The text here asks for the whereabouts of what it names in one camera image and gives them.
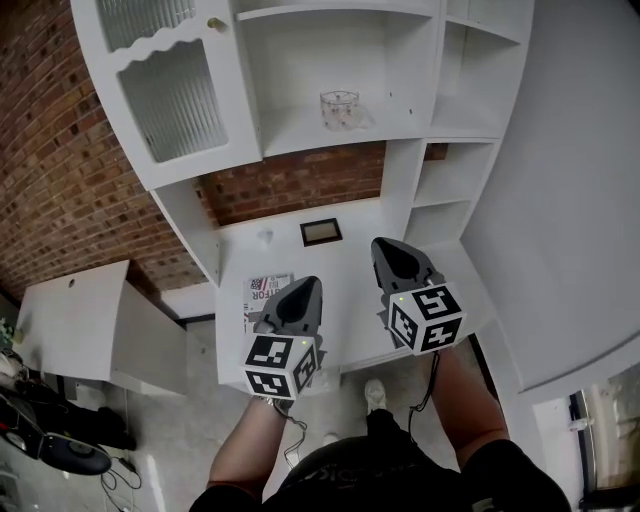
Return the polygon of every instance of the red brick wall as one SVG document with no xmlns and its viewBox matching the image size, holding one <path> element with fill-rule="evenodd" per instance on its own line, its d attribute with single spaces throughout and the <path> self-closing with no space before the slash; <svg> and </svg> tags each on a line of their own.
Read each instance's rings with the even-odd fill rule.
<svg viewBox="0 0 640 512">
<path fill-rule="evenodd" d="M 201 179 L 210 215 L 224 226 L 380 195 L 384 142 L 265 158 Z"/>
<path fill-rule="evenodd" d="M 132 259 L 149 293 L 202 282 L 95 93 L 69 0 L 0 4 L 0 286 Z"/>
</svg>

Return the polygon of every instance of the black shirt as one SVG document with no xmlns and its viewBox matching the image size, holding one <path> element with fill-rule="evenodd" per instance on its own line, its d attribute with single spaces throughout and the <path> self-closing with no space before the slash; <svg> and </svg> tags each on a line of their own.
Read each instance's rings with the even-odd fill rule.
<svg viewBox="0 0 640 512">
<path fill-rule="evenodd" d="M 458 473 L 441 468 L 416 445 L 386 447 L 367 437 L 316 450 L 262 504 L 267 509 L 297 511 L 381 505 L 448 512 L 571 510 L 558 485 L 511 441 L 485 445 Z M 217 485 L 198 498 L 191 512 L 258 506 L 241 489 Z"/>
</svg>

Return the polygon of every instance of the desk surface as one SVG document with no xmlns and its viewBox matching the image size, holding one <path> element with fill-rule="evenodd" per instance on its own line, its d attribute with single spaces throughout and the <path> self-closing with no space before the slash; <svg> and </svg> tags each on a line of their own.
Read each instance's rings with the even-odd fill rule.
<svg viewBox="0 0 640 512">
<path fill-rule="evenodd" d="M 345 205 L 335 215 L 343 240 L 304 247 L 298 223 L 322 219 L 318 213 L 313 215 L 309 218 L 301 215 L 291 225 L 281 219 L 251 223 L 247 232 L 242 233 L 241 243 L 226 240 L 223 244 L 223 249 L 228 249 L 222 254 L 222 280 L 216 296 L 221 384 L 243 381 L 239 365 L 245 343 L 244 282 L 277 273 L 292 272 L 296 279 L 315 275 L 322 281 L 324 300 L 319 333 L 323 337 L 322 349 L 327 351 L 323 367 L 355 370 L 410 354 L 408 349 L 394 348 L 389 332 L 377 316 L 382 310 L 382 290 L 373 272 L 371 241 L 376 236 L 393 236 L 382 222 L 379 203 Z M 273 229 L 274 238 L 268 248 L 260 250 L 254 235 L 266 228 Z M 253 240 L 253 246 L 247 240 Z M 468 313 L 460 337 L 476 332 L 492 318 L 492 306 L 464 248 L 459 241 L 453 241 L 423 250 L 458 288 L 463 309 Z"/>
</svg>

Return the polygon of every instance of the cabinet door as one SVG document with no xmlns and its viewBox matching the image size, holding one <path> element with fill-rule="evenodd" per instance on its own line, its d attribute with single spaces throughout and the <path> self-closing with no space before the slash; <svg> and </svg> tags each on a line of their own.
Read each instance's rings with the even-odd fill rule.
<svg viewBox="0 0 640 512">
<path fill-rule="evenodd" d="M 72 7 L 95 88 L 147 189 L 262 158 L 228 0 Z"/>
</svg>

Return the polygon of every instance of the black wire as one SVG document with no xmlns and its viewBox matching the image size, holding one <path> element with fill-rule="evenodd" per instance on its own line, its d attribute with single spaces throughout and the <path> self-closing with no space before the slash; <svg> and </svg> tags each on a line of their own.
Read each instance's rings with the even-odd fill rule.
<svg viewBox="0 0 640 512">
<path fill-rule="evenodd" d="M 120 462 L 120 464 L 122 464 L 122 460 L 120 460 L 118 457 L 112 457 L 112 459 L 115 459 L 118 462 Z M 123 465 L 123 467 L 125 469 L 129 469 L 124 464 L 122 464 L 122 465 Z M 122 480 L 127 487 L 129 487 L 130 489 L 132 489 L 134 491 L 137 491 L 138 489 L 142 488 L 142 477 L 140 476 L 140 473 L 138 473 L 135 469 L 133 469 L 133 471 L 129 469 L 129 472 L 138 477 L 138 485 L 132 485 L 126 478 L 124 478 L 115 469 L 110 469 L 106 473 L 103 473 L 102 475 L 100 475 L 100 485 L 102 486 L 102 490 L 107 495 L 107 498 L 109 499 L 111 504 L 114 507 L 116 507 L 116 509 L 119 510 L 120 512 L 122 512 L 123 509 L 120 508 L 120 506 L 113 500 L 113 497 L 111 496 L 111 493 L 109 492 L 109 491 L 115 491 L 116 488 L 118 487 L 118 478 L 120 478 L 120 480 Z M 107 481 L 104 478 L 105 475 L 109 475 L 111 478 L 113 478 L 113 486 L 110 486 L 110 485 L 107 484 Z"/>
<path fill-rule="evenodd" d="M 407 431 L 409 432 L 409 437 L 411 438 L 411 441 L 414 443 L 416 441 L 411 435 L 411 420 L 413 418 L 413 413 L 416 411 L 422 412 L 424 411 L 424 408 L 427 406 L 427 402 L 429 401 L 429 398 L 431 397 L 431 393 L 433 393 L 433 388 L 435 387 L 435 384 L 436 384 L 436 373 L 438 371 L 439 363 L 440 363 L 440 353 L 435 352 L 433 354 L 433 361 L 431 361 L 431 373 L 429 375 L 429 384 L 427 385 L 427 392 L 425 393 L 424 398 L 422 399 L 422 402 L 420 402 L 418 405 L 412 405 L 409 407 L 409 422 L 407 426 Z"/>
<path fill-rule="evenodd" d="M 295 452 L 298 448 L 300 448 L 300 446 L 302 446 L 302 443 L 304 443 L 305 437 L 307 436 L 307 429 L 309 427 L 304 421 L 300 421 L 300 420 L 297 420 L 297 419 L 289 416 L 282 409 L 280 409 L 280 407 L 278 405 L 274 404 L 274 406 L 275 406 L 275 410 L 278 411 L 282 417 L 284 417 L 285 419 L 289 420 L 294 425 L 299 426 L 300 430 L 302 430 L 302 436 L 300 437 L 300 440 L 297 441 L 296 443 L 292 444 L 289 448 L 287 448 L 284 451 L 284 460 L 286 460 L 287 464 L 289 464 L 289 467 L 291 469 L 293 469 L 294 465 L 291 464 L 291 461 L 289 460 L 289 454 Z"/>
</svg>

